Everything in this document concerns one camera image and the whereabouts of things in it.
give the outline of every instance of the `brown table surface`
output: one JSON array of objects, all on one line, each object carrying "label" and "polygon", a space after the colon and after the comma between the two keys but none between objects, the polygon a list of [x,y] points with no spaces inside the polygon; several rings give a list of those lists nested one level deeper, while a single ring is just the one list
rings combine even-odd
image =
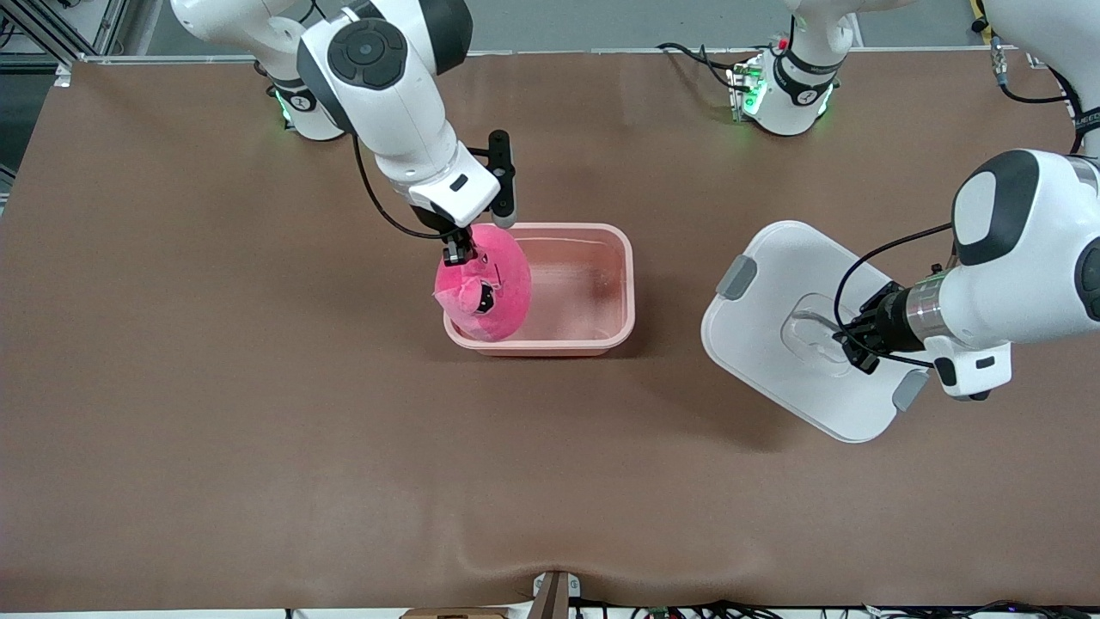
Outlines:
[{"label": "brown table surface", "polygon": [[[932,385],[865,445],[700,344],[762,225],[862,252],[945,221],[987,157],[1068,147],[1063,106],[988,65],[854,54],[794,139],[733,125],[682,57],[444,76],[468,143],[512,132],[524,219],[634,242],[637,328],[588,361],[451,344],[437,244],[372,210],[350,140],[282,131],[250,66],[79,65],[0,219],[0,609],[481,605],[547,568],[631,605],[1100,603],[1094,339],[1019,347],[985,405]],[[912,281],[947,247],[876,262]]]}]

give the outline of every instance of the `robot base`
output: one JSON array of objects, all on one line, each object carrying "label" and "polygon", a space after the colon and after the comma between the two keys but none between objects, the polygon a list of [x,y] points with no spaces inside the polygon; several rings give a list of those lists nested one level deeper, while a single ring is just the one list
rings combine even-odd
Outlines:
[{"label": "robot base", "polygon": [[809,90],[814,97],[810,104],[796,106],[791,96],[776,84],[776,55],[771,49],[749,58],[739,69],[734,71],[734,84],[748,87],[749,92],[737,92],[735,104],[740,113],[751,118],[765,130],[777,135],[798,135],[809,130],[815,120],[825,113],[833,86],[820,97]]},{"label": "robot base", "polygon": [[[714,363],[846,443],[881,434],[928,380],[926,371],[893,362],[865,375],[833,340],[836,285],[855,261],[805,223],[772,223],[734,261],[702,325]],[[845,299],[858,307],[889,280],[865,264],[849,278]],[[843,320],[855,316],[842,303]]]}]

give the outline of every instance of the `black joint cap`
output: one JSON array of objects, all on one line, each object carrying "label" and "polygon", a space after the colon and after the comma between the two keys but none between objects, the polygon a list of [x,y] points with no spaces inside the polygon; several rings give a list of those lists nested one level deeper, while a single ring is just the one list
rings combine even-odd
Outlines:
[{"label": "black joint cap", "polygon": [[465,0],[420,0],[428,37],[436,57],[436,75],[466,59],[474,35],[474,19]]},{"label": "black joint cap", "polygon": [[958,377],[955,376],[955,364],[950,360],[937,357],[932,364],[936,367],[936,373],[939,374],[939,383],[944,384],[945,387],[958,385]]}]

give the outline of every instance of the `wire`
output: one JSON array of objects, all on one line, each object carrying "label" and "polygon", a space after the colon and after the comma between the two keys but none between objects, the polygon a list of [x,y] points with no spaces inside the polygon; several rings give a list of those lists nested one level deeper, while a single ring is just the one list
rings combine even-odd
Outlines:
[{"label": "wire", "polygon": [[314,12],[321,15],[322,20],[329,21],[329,16],[326,15],[324,11],[321,10],[321,7],[317,3],[317,0],[309,0],[309,10],[306,11],[305,15],[301,15],[301,19],[298,20],[298,23],[304,23],[306,20],[309,19],[309,15],[314,14]]},{"label": "wire", "polygon": [[1042,615],[1046,619],[1060,619],[1065,616],[1064,612],[1052,610],[1049,608],[1044,608],[1042,606],[1033,606],[1030,604],[1023,604],[1019,601],[1012,601],[1008,599],[997,600],[991,604],[987,604],[980,608],[975,608],[972,610],[967,610],[964,612],[956,612],[948,608],[899,608],[898,612],[884,612],[879,616],[879,619],[969,619],[975,615],[980,612],[998,612],[998,611],[1009,611],[1009,612],[1024,612],[1031,615]]},{"label": "wire", "polygon": [[[685,55],[689,58],[695,60],[696,63],[704,64],[704,65],[707,64],[707,62],[703,58],[703,56],[696,54],[695,52],[689,49],[688,47],[684,47],[680,43],[672,43],[672,42],[661,43],[660,45],[657,46],[657,48],[658,49],[676,49],[678,52],[681,52],[683,55]],[[721,68],[723,70],[728,70],[728,69],[732,69],[732,68],[734,68],[736,66],[736,63],[724,64],[724,63],[715,63],[713,60],[711,62],[711,64],[713,64],[715,67]]]},{"label": "wire", "polygon": [[736,90],[738,92],[748,92],[749,91],[749,87],[748,86],[740,86],[740,85],[730,84],[730,82],[726,81],[726,79],[724,77],[722,77],[721,75],[718,75],[718,71],[715,68],[714,63],[711,62],[711,56],[706,55],[706,45],[700,45],[698,46],[698,53],[703,55],[703,62],[706,63],[706,68],[711,69],[711,75],[713,75],[714,78],[718,80],[718,84],[722,84],[726,88],[729,88],[730,90]]},{"label": "wire", "polygon": [[7,16],[0,16],[0,38],[3,38],[3,42],[0,42],[0,48],[8,45],[8,43],[11,42],[11,37],[15,36],[16,34],[22,34],[22,33],[15,32],[15,22],[9,20]]},{"label": "wire", "polygon": [[1013,101],[1019,101],[1021,103],[1057,103],[1058,101],[1069,100],[1069,95],[1063,95],[1062,97],[1045,97],[1042,99],[1030,99],[1027,97],[1021,97],[1020,95],[1016,95],[1012,90],[1009,90],[1009,87],[1005,84],[1001,84],[1000,86],[1001,86],[1001,92],[1004,92],[1004,96],[1012,99]]},{"label": "wire", "polygon": [[312,15],[315,11],[317,11],[317,3],[316,2],[310,2],[309,3],[309,10],[306,11],[305,15],[301,15],[301,19],[298,20],[298,23],[306,23],[306,20],[308,20],[309,16]]},{"label": "wire", "polygon": [[405,232],[410,236],[416,236],[418,239],[430,239],[430,240],[446,239],[448,236],[453,235],[461,229],[455,225],[455,228],[449,232],[429,234],[428,232],[419,232],[417,230],[413,230],[411,228],[406,228],[400,223],[400,221],[394,219],[388,212],[386,212],[386,209],[383,208],[382,202],[378,201],[378,196],[374,195],[374,188],[371,187],[371,179],[366,177],[366,168],[363,166],[363,153],[361,153],[359,148],[359,135],[352,133],[351,145],[355,150],[355,165],[359,166],[359,175],[361,178],[363,178],[363,187],[366,188],[366,194],[371,196],[371,201],[374,202],[374,207],[378,209],[378,212],[382,214],[382,218],[385,219],[391,225],[397,228],[398,230]]},{"label": "wire", "polygon": [[902,236],[900,239],[892,240],[892,241],[888,242],[884,245],[877,246],[877,247],[872,248],[871,251],[865,253],[862,257],[860,257],[859,259],[857,259],[855,264],[853,264],[850,267],[848,267],[848,270],[844,274],[843,277],[840,277],[840,284],[836,287],[836,296],[833,298],[833,318],[836,320],[836,327],[840,330],[840,333],[844,334],[844,336],[848,339],[848,342],[851,342],[856,346],[859,346],[864,351],[867,351],[868,353],[870,353],[871,355],[875,355],[876,357],[881,357],[882,360],[890,360],[891,362],[899,362],[899,363],[902,363],[902,364],[909,364],[911,366],[920,366],[922,368],[928,368],[928,369],[932,369],[934,367],[932,364],[930,364],[927,362],[921,362],[919,360],[910,360],[909,357],[898,357],[895,355],[888,355],[888,354],[884,354],[884,353],[879,353],[879,352],[872,350],[870,346],[867,346],[866,344],[864,344],[859,340],[856,340],[856,338],[851,335],[851,332],[848,331],[848,328],[846,328],[844,325],[844,321],[840,320],[840,295],[844,292],[844,286],[845,286],[845,284],[848,283],[848,277],[850,277],[851,274],[856,272],[856,268],[859,268],[859,266],[862,263],[865,263],[868,259],[875,257],[876,255],[882,253],[883,251],[887,251],[889,248],[893,248],[893,247],[895,247],[895,246],[898,246],[900,244],[904,244],[904,243],[908,243],[908,242],[911,242],[911,241],[915,241],[917,239],[923,239],[925,236],[931,236],[932,234],[935,234],[937,232],[944,232],[944,231],[947,231],[947,230],[950,230],[950,229],[952,229],[952,224],[950,223],[942,223],[939,225],[936,225],[935,228],[928,228],[927,230],[922,230],[920,232],[915,232],[915,233],[910,234],[908,236]]},{"label": "wire", "polygon": [[679,52],[682,52],[685,56],[688,56],[689,58],[695,60],[696,63],[702,63],[702,64],[706,65],[706,68],[708,68],[711,70],[711,75],[713,75],[714,78],[718,80],[718,84],[722,84],[723,86],[725,86],[726,88],[729,88],[730,90],[737,90],[738,92],[748,92],[749,91],[749,89],[747,87],[730,84],[724,77],[722,77],[722,75],[718,73],[719,68],[723,69],[723,70],[729,70],[729,69],[734,68],[736,66],[736,64],[716,63],[716,62],[712,60],[711,56],[707,55],[707,53],[706,53],[706,45],[700,45],[697,54],[695,52],[692,52],[688,47],[684,47],[683,45],[681,45],[679,43],[661,43],[660,45],[657,46],[657,48],[658,49],[676,49]]}]

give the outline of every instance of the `black cable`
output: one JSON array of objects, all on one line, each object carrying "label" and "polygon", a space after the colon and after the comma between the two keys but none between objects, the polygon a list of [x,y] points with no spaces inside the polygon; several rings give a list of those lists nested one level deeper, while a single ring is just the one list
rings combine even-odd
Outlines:
[{"label": "black cable", "polygon": [[0,38],[3,38],[3,42],[0,43],[0,47],[8,45],[8,43],[11,42],[11,37],[15,36],[15,22],[9,20],[7,16],[0,18]]},{"label": "black cable", "polygon": [[391,217],[391,214],[386,212],[386,209],[383,208],[382,202],[378,201],[378,196],[374,195],[374,188],[371,187],[371,179],[366,177],[366,167],[363,166],[363,154],[359,150],[359,135],[352,133],[351,145],[352,148],[355,150],[355,165],[359,166],[359,175],[361,178],[363,178],[363,187],[366,188],[366,194],[371,196],[371,201],[374,202],[374,207],[378,209],[380,213],[382,213],[382,218],[385,219],[391,225],[397,228],[398,230],[405,232],[410,236],[416,236],[418,239],[429,239],[429,240],[442,240],[453,235],[455,232],[460,230],[460,228],[455,226],[453,230],[449,232],[440,232],[438,234],[430,234],[428,232],[418,232],[417,230],[406,228],[400,223],[400,221]]},{"label": "black cable", "polygon": [[[657,46],[657,48],[658,49],[676,49],[678,52],[681,52],[683,55],[685,55],[689,58],[695,60],[696,63],[704,64],[704,65],[706,64],[706,60],[703,59],[703,56],[700,56],[695,52],[689,49],[688,47],[685,47],[685,46],[683,46],[683,45],[681,45],[679,43],[672,43],[672,42],[661,43],[660,45]],[[715,67],[721,68],[723,70],[728,70],[728,69],[734,68],[734,66],[736,66],[736,63],[733,63],[733,64],[723,64],[723,63],[715,63],[713,60],[711,62],[711,64],[713,64]]]},{"label": "black cable", "polygon": [[308,20],[309,15],[312,15],[315,11],[317,11],[317,2],[310,2],[309,10],[306,11],[305,15],[301,15],[301,19],[298,20],[298,23],[306,23],[306,20]]},{"label": "black cable", "polygon": [[851,277],[851,274],[856,272],[856,268],[859,268],[861,264],[864,264],[871,257],[875,257],[876,255],[882,253],[883,251],[893,248],[900,244],[915,241],[917,239],[923,239],[925,236],[931,236],[932,234],[935,234],[937,232],[944,232],[950,229],[952,229],[950,223],[942,223],[939,225],[936,225],[935,228],[928,228],[927,230],[922,230],[920,232],[909,234],[908,236],[902,236],[900,239],[892,240],[884,245],[877,246],[871,251],[865,253],[859,259],[855,262],[855,264],[853,264],[848,268],[847,272],[845,272],[844,276],[840,277],[840,284],[836,287],[836,296],[833,298],[833,318],[836,320],[836,327],[840,330],[840,333],[848,339],[848,342],[854,343],[856,346],[859,346],[864,351],[867,351],[871,355],[875,355],[876,357],[880,357],[882,360],[890,360],[891,362],[899,362],[902,364],[909,364],[911,366],[919,366],[928,369],[932,369],[934,367],[932,364],[927,362],[921,362],[920,360],[910,360],[909,357],[898,357],[897,355],[878,353],[877,351],[873,351],[870,346],[867,346],[859,340],[856,340],[856,338],[851,335],[851,332],[848,331],[848,328],[844,325],[844,321],[840,320],[840,295],[844,292],[844,286],[845,284],[848,283],[848,278]]},{"label": "black cable", "polygon": [[718,80],[718,84],[722,84],[726,88],[729,88],[730,90],[736,90],[738,92],[748,92],[749,91],[749,88],[747,86],[738,86],[738,85],[730,84],[730,82],[726,81],[726,79],[724,77],[722,77],[721,75],[718,75],[718,70],[715,68],[714,63],[711,62],[711,56],[706,55],[706,45],[700,45],[698,46],[698,53],[702,54],[703,62],[706,63],[706,68],[711,69],[711,75],[713,75],[714,78]]},{"label": "black cable", "polygon": [[[1066,96],[1069,99],[1069,109],[1074,110],[1074,120],[1077,120],[1078,118],[1081,117],[1082,113],[1085,113],[1085,110],[1081,109],[1081,98],[1077,95],[1077,90],[1074,90],[1072,85],[1069,84],[1069,80],[1066,79],[1065,76],[1055,70],[1054,67],[1049,68],[1050,68],[1050,75],[1053,75],[1054,78],[1058,80],[1058,86],[1062,86],[1063,91],[1066,92]],[[1070,146],[1069,154],[1077,154],[1078,152],[1080,152],[1081,143],[1084,142],[1084,140],[1085,135],[1078,133],[1074,137],[1074,145]]]},{"label": "black cable", "polygon": [[1013,101],[1019,101],[1021,103],[1057,103],[1058,101],[1066,101],[1069,99],[1068,95],[1063,95],[1060,97],[1044,97],[1042,99],[1031,99],[1027,97],[1021,97],[1020,95],[1016,95],[1012,90],[1009,90],[1009,87],[1004,84],[1001,84],[1000,86],[1001,86],[1001,92],[1004,92],[1005,97],[1012,99]]},{"label": "black cable", "polygon": [[972,610],[967,610],[964,612],[956,612],[947,608],[930,608],[930,609],[914,609],[914,608],[899,608],[899,612],[884,612],[879,616],[879,619],[969,619],[979,612],[998,612],[998,611],[1010,611],[1010,612],[1024,612],[1031,615],[1041,615],[1046,619],[1060,619],[1063,612],[1052,610],[1049,608],[1044,608],[1042,606],[1033,606],[1030,604],[1023,604],[1012,600],[998,600],[991,604],[987,604],[980,608],[975,608]]},{"label": "black cable", "polygon": [[306,20],[309,19],[309,15],[314,14],[315,11],[317,12],[317,14],[321,15],[322,20],[329,21],[329,16],[326,15],[324,11],[321,10],[321,7],[317,3],[317,0],[309,0],[309,10],[306,11],[305,15],[301,15],[301,19],[298,20],[298,23],[304,23]]},{"label": "black cable", "polygon": [[707,55],[707,53],[706,53],[706,45],[700,45],[698,46],[698,54],[696,54],[695,52],[692,52],[691,49],[689,49],[688,47],[684,47],[683,45],[681,45],[679,43],[661,43],[660,45],[657,46],[657,48],[658,49],[676,49],[679,52],[683,52],[683,54],[685,56],[688,56],[689,58],[695,60],[696,63],[702,63],[702,64],[706,65],[706,68],[711,70],[711,75],[713,75],[714,78],[718,80],[718,84],[722,84],[723,86],[725,86],[726,88],[729,88],[730,90],[737,90],[738,92],[748,92],[749,91],[749,89],[746,88],[745,86],[736,86],[734,84],[730,84],[729,81],[726,81],[726,79],[724,77],[722,77],[721,74],[718,74],[718,69],[719,68],[723,69],[723,70],[729,70],[729,69],[734,68],[734,66],[736,66],[736,65],[734,65],[734,64],[725,64],[725,63],[716,63],[716,62],[712,60],[711,56]]}]

